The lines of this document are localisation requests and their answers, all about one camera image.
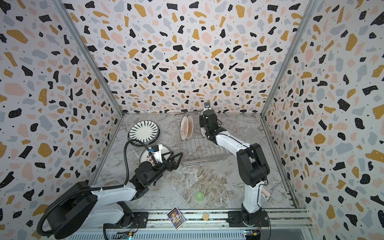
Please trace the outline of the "blue leaf pattern plate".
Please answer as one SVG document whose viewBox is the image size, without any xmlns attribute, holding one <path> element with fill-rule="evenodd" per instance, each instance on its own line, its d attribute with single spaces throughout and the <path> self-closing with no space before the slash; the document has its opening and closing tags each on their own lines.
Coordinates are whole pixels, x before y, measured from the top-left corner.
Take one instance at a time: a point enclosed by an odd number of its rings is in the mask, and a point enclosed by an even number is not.
<svg viewBox="0 0 384 240">
<path fill-rule="evenodd" d="M 128 132 L 128 140 L 139 140 L 146 145 L 154 143 L 160 135 L 159 126 L 153 121 L 140 121 Z"/>
</svg>

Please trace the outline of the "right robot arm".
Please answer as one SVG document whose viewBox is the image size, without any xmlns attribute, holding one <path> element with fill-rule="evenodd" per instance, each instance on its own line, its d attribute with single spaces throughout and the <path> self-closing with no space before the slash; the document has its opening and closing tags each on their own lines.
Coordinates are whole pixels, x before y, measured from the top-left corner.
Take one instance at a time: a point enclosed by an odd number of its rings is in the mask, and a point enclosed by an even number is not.
<svg viewBox="0 0 384 240">
<path fill-rule="evenodd" d="M 209 107 L 201 112 L 199 121 L 209 141 L 225 148 L 237 158 L 239 175 L 245 184 L 240 217 L 229 218 L 229 223 L 254 226 L 262 214 L 262 190 L 270 173 L 262 147 L 257 143 L 248 144 L 231 135 L 221 126 L 215 111 Z"/>
</svg>

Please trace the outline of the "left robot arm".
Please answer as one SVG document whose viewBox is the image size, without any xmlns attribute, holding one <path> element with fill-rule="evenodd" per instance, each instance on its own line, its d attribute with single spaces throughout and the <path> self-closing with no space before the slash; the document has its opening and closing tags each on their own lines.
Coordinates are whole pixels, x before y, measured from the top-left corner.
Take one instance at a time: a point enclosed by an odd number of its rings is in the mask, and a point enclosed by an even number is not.
<svg viewBox="0 0 384 240">
<path fill-rule="evenodd" d="M 182 157 L 183 153 L 168 152 L 162 154 L 162 161 L 155 165 L 145 161 L 139 164 L 126 184 L 92 187 L 86 182 L 78 182 L 45 209 L 37 233 L 61 240 L 82 226 L 110 224 L 128 227 L 133 212 L 127 202 L 141 198 L 164 172 L 177 170 Z"/>
</svg>

